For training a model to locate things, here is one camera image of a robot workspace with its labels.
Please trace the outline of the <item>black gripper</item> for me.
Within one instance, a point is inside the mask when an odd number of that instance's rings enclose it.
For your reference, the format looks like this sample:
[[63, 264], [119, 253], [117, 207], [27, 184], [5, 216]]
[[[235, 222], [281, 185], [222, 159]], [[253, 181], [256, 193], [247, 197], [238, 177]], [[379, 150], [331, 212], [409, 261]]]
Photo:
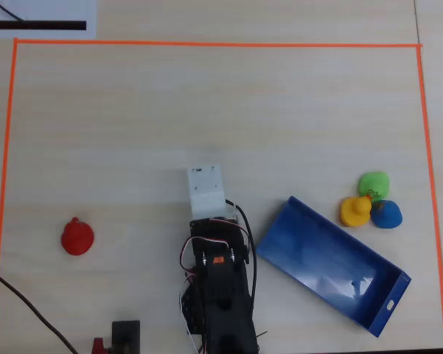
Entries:
[[204, 218], [189, 223], [191, 236], [226, 241], [227, 243], [244, 243], [248, 231], [235, 219]]

